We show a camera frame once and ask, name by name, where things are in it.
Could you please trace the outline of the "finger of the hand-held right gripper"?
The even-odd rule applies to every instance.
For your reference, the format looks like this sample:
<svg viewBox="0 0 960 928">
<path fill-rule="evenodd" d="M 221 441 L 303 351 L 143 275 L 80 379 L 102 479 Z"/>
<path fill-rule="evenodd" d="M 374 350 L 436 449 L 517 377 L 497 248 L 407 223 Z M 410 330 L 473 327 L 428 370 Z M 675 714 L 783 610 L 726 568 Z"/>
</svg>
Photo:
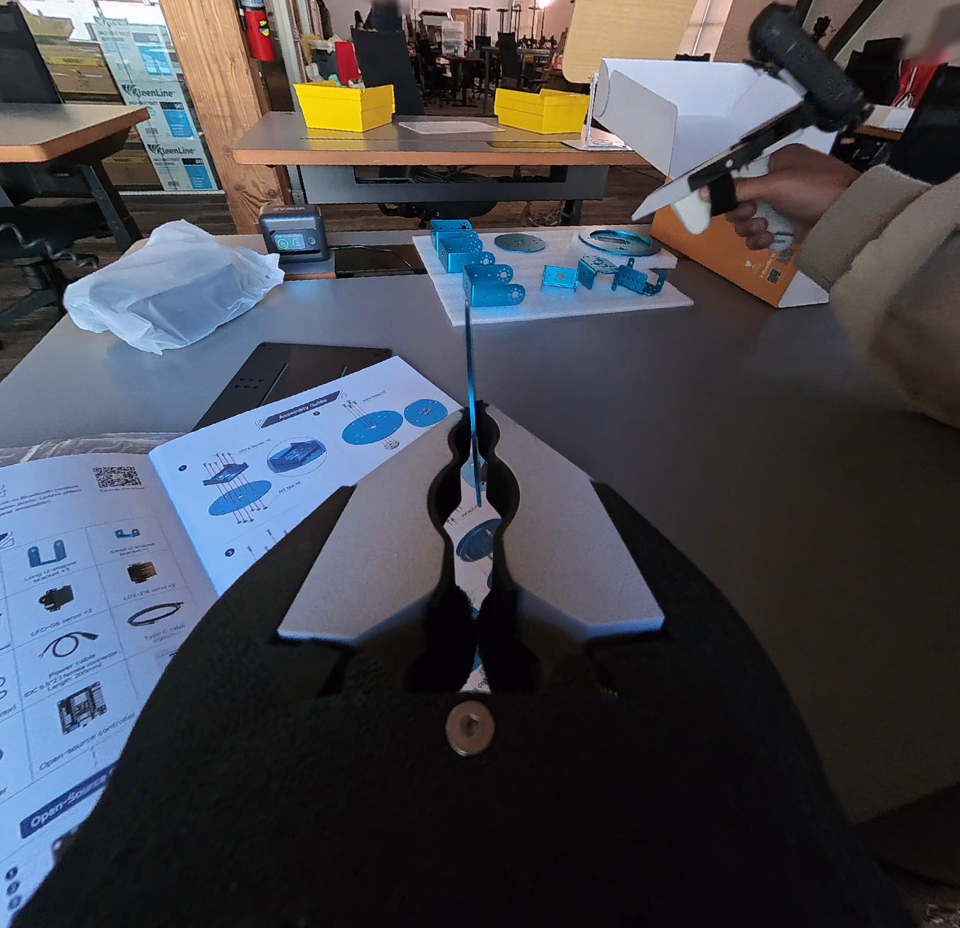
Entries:
<svg viewBox="0 0 960 928">
<path fill-rule="evenodd" d="M 765 175 L 770 151 L 812 126 L 811 105 L 797 105 L 744 135 L 729 150 L 713 156 L 651 193 L 633 219 L 672 206 L 683 223 L 709 223 L 738 206 L 737 178 Z"/>
</svg>

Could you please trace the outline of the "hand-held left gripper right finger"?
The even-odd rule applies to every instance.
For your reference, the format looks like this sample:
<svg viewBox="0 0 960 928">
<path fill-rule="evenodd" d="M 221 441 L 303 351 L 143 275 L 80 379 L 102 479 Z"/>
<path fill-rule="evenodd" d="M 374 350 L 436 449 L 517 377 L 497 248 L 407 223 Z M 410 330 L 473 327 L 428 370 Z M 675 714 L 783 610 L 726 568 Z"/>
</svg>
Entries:
<svg viewBox="0 0 960 928">
<path fill-rule="evenodd" d="M 477 620 L 489 688 L 533 690 L 588 644 L 659 633 L 664 613 L 591 477 L 495 407 L 478 408 L 478 431 L 501 515 Z"/>
</svg>

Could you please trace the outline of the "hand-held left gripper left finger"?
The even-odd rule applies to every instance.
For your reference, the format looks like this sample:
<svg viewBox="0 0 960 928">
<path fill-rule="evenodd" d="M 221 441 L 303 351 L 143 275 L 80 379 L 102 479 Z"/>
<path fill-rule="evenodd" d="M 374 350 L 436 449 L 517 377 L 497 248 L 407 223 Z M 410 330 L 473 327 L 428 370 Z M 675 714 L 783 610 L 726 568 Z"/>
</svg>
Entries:
<svg viewBox="0 0 960 928">
<path fill-rule="evenodd" d="M 469 445 L 470 423 L 454 411 L 357 482 L 279 637 L 373 653 L 414 691 L 462 688 L 474 617 L 445 522 Z"/>
</svg>

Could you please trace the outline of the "blue perforated round metal plate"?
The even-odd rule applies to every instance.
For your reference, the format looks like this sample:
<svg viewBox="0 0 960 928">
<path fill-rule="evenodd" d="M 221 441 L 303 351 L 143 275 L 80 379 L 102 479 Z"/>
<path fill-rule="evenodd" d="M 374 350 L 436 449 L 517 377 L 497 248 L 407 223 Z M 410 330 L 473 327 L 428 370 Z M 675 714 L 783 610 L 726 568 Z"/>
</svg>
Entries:
<svg viewBox="0 0 960 928">
<path fill-rule="evenodd" d="M 473 486 L 476 504 L 483 504 L 482 464 L 478 447 L 477 412 L 476 412 L 476 385 L 474 371 L 474 336 L 472 327 L 473 290 L 468 288 L 464 299 L 464 344 L 467 385 L 467 410 L 470 430 L 470 457 L 473 469 Z"/>
</svg>

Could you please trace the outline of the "person's right forearm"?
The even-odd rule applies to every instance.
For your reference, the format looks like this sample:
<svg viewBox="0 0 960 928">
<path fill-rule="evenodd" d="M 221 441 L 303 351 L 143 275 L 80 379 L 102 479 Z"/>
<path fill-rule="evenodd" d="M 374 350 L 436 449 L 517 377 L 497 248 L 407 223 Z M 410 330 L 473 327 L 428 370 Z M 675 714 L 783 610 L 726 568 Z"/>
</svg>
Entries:
<svg viewBox="0 0 960 928">
<path fill-rule="evenodd" d="M 958 175 L 930 185 L 870 169 L 813 227 L 797 267 L 913 409 L 959 427 Z"/>
</svg>

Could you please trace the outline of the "person's right hand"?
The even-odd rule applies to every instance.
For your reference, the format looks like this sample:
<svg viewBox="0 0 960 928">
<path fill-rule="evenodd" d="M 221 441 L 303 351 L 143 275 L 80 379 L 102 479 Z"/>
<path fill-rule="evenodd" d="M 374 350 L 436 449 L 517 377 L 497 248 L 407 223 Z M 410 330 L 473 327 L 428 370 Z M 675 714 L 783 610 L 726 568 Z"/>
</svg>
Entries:
<svg viewBox="0 0 960 928">
<path fill-rule="evenodd" d="M 802 144 L 773 152 L 769 170 L 735 181 L 738 206 L 726 214 L 736 234 L 751 251 L 767 250 L 774 241 L 767 221 L 755 217 L 758 202 L 786 218 L 802 241 L 831 206 L 860 178 L 855 168 Z"/>
</svg>

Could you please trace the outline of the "orange and white box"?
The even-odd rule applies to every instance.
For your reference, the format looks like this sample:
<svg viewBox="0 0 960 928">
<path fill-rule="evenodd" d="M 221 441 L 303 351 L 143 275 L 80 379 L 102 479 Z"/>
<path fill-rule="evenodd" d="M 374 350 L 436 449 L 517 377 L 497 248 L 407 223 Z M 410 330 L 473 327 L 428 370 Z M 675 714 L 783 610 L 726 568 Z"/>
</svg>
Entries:
<svg viewBox="0 0 960 928">
<path fill-rule="evenodd" d="M 792 87 L 744 63 L 607 58 L 594 103 L 600 125 L 672 180 L 797 106 Z M 828 293 L 799 273 L 799 244 L 750 250 L 722 216 L 690 234 L 670 207 L 654 237 L 774 308 L 817 305 Z"/>
</svg>

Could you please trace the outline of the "white foam sheet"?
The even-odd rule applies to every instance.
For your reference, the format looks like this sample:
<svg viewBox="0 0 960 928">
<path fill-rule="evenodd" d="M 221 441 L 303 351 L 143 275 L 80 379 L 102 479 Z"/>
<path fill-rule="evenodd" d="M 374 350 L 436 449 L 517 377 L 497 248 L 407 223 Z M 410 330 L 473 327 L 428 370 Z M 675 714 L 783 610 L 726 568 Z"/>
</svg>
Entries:
<svg viewBox="0 0 960 928">
<path fill-rule="evenodd" d="M 574 269 L 576 263 L 585 255 L 601 255 L 592 251 L 580 239 L 580 235 L 591 230 L 589 226 L 535 228 L 524 231 L 525 234 L 540 238 L 546 248 L 534 253 L 517 253 L 501 250 L 495 246 L 495 238 L 500 232 L 479 231 L 484 249 L 495 256 L 498 264 L 512 267 L 511 284 L 519 284 L 526 290 L 524 300 L 509 307 L 479 308 L 471 314 L 474 326 L 508 322 L 535 322 L 542 320 L 593 317 L 603 314 L 630 311 L 666 310 L 690 307 L 694 301 L 667 281 L 660 292 L 653 296 L 643 296 L 624 288 L 612 290 L 612 277 L 598 276 L 592 289 L 578 286 L 575 291 L 542 290 L 545 265 L 554 265 Z M 447 273 L 438 258 L 437 250 L 427 233 L 414 233 L 412 244 L 416 247 L 426 272 L 431 278 L 440 303 L 454 327 L 464 324 L 464 291 L 461 273 Z M 635 262 L 638 270 L 675 270 L 678 259 L 669 251 L 661 250 L 653 260 L 639 259 Z"/>
</svg>

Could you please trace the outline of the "yellow bin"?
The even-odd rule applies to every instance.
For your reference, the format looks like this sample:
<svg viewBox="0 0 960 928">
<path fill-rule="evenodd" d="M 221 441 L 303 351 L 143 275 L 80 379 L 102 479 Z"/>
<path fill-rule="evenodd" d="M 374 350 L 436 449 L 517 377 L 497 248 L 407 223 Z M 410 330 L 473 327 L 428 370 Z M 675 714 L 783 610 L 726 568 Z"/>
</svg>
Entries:
<svg viewBox="0 0 960 928">
<path fill-rule="evenodd" d="M 590 106 L 588 94 L 541 89 L 537 93 L 504 89 L 495 93 L 494 113 L 501 126 L 540 135 L 579 134 Z"/>
<path fill-rule="evenodd" d="M 390 124 L 396 110 L 391 84 L 360 89 L 320 81 L 294 84 L 294 92 L 309 130 L 363 133 Z"/>
</svg>

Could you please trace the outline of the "light wooden panel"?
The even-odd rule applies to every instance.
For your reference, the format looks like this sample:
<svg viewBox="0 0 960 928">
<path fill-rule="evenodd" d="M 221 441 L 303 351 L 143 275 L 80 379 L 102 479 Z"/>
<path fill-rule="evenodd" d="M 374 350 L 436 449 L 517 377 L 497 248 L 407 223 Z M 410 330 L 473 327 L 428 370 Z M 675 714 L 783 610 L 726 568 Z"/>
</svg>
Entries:
<svg viewBox="0 0 960 928">
<path fill-rule="evenodd" d="M 588 83 L 604 58 L 672 60 L 698 0 L 575 0 L 561 72 Z"/>
</svg>

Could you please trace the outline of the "white tray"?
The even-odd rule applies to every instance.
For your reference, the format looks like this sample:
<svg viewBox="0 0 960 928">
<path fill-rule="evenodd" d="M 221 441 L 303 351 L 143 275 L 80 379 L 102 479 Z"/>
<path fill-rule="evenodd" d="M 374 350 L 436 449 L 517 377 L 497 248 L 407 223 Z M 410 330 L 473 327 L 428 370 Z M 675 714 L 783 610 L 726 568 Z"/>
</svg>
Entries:
<svg viewBox="0 0 960 928">
<path fill-rule="evenodd" d="M 482 118 L 407 118 L 394 122 L 399 130 L 422 136 L 491 134 L 502 130 L 494 122 Z"/>
</svg>

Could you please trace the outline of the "assembly guide booklet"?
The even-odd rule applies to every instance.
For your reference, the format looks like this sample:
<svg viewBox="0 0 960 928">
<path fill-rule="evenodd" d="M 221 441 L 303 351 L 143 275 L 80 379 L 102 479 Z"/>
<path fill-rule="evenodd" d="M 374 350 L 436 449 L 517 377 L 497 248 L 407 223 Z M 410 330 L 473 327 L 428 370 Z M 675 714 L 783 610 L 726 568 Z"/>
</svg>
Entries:
<svg viewBox="0 0 960 928">
<path fill-rule="evenodd" d="M 392 357 L 148 454 L 2 469 L 2 926 L 90 814 L 213 602 L 459 406 Z"/>
</svg>

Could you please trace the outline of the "grey label printer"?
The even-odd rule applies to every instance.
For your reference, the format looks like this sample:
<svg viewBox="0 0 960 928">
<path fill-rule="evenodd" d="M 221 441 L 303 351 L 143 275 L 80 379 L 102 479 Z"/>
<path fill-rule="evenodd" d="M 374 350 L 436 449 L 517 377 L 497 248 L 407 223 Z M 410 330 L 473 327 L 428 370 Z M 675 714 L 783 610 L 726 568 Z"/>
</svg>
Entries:
<svg viewBox="0 0 960 928">
<path fill-rule="evenodd" d="M 264 206 L 258 223 L 265 245 L 283 261 L 327 262 L 330 247 L 318 206 Z"/>
</svg>

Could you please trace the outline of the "white plastic bag bundle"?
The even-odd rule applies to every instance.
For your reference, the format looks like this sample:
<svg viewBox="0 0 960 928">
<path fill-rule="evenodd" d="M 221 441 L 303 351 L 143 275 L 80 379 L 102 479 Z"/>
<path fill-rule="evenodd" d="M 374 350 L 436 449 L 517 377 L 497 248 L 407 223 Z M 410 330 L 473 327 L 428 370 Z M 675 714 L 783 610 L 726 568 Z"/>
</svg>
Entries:
<svg viewBox="0 0 960 928">
<path fill-rule="evenodd" d="M 160 355 L 192 345 L 282 283 L 279 255 L 232 248 L 185 221 L 157 227 L 135 252 L 66 288 L 80 329 Z"/>
</svg>

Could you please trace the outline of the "red fire extinguisher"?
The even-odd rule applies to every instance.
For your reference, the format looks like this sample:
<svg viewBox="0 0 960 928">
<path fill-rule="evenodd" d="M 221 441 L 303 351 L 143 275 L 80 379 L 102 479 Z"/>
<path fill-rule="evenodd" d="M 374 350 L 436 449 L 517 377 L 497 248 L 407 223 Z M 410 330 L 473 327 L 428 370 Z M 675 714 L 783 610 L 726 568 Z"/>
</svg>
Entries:
<svg viewBox="0 0 960 928">
<path fill-rule="evenodd" d="M 277 55 L 265 7 L 262 5 L 244 7 L 243 15 L 247 45 L 251 56 L 261 62 L 276 61 Z"/>
</svg>

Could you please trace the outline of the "wooden pillar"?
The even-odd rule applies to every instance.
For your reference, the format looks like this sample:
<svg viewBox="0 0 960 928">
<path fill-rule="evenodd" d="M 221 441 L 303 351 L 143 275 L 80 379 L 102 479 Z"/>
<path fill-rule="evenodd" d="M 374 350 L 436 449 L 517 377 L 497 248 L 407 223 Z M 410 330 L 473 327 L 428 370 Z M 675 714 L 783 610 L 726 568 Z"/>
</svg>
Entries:
<svg viewBox="0 0 960 928">
<path fill-rule="evenodd" d="M 240 165 L 233 147 L 264 108 L 234 0 L 159 0 L 237 232 L 259 233 L 265 205 L 289 202 L 273 166 Z"/>
</svg>

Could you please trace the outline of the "stack of labelled cartons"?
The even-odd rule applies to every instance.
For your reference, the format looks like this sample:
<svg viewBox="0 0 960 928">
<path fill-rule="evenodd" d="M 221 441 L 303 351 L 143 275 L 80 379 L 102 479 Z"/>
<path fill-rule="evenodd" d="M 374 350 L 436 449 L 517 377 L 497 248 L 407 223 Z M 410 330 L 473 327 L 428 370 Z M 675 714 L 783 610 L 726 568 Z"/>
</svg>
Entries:
<svg viewBox="0 0 960 928">
<path fill-rule="evenodd" d="M 105 18 L 88 28 L 123 100 L 148 110 L 150 118 L 137 130 L 163 189 L 218 190 L 166 26 Z"/>
</svg>

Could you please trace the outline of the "black flat base plate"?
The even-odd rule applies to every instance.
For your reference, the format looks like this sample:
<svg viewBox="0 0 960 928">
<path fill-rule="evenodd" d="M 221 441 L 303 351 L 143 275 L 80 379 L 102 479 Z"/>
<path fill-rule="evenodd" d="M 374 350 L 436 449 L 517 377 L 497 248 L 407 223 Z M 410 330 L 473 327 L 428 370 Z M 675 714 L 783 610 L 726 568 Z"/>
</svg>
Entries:
<svg viewBox="0 0 960 928">
<path fill-rule="evenodd" d="M 299 395 L 393 356 L 388 348 L 264 342 L 248 356 L 194 431 Z"/>
</svg>

